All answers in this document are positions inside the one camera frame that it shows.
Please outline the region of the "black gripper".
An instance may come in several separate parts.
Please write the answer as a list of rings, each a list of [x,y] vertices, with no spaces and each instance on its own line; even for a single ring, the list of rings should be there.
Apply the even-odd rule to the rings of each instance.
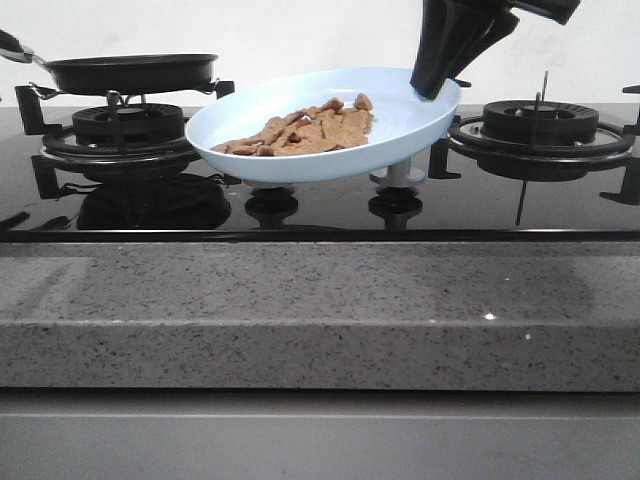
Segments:
[[[515,8],[566,25],[580,0],[510,0]],[[510,35],[519,18],[487,1],[423,1],[419,47],[410,84],[434,99],[446,79],[457,77],[491,46]]]

